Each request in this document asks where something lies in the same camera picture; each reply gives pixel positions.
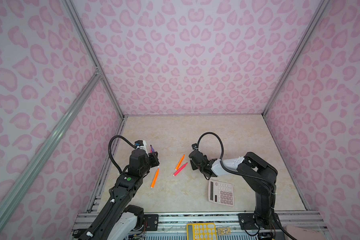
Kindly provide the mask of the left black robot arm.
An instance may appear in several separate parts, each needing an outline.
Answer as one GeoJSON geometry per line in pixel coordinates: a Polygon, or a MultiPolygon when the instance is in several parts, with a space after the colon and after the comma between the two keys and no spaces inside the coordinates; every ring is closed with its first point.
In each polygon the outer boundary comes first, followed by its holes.
{"type": "Polygon", "coordinates": [[[147,153],[139,148],[131,152],[129,164],[109,189],[108,202],[93,223],[79,237],[80,240],[106,240],[112,229],[129,209],[129,202],[136,195],[150,169],[159,166],[158,152],[147,153]]]}

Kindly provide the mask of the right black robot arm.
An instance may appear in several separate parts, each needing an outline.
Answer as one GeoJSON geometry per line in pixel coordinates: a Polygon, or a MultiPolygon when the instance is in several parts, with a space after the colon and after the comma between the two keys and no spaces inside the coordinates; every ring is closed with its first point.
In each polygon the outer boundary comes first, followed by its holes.
{"type": "Polygon", "coordinates": [[[252,222],[266,229],[274,218],[276,202],[276,180],[278,171],[253,152],[236,159],[209,160],[199,150],[189,154],[192,169],[199,170],[207,179],[223,175],[242,177],[255,192],[256,206],[252,222]]]}

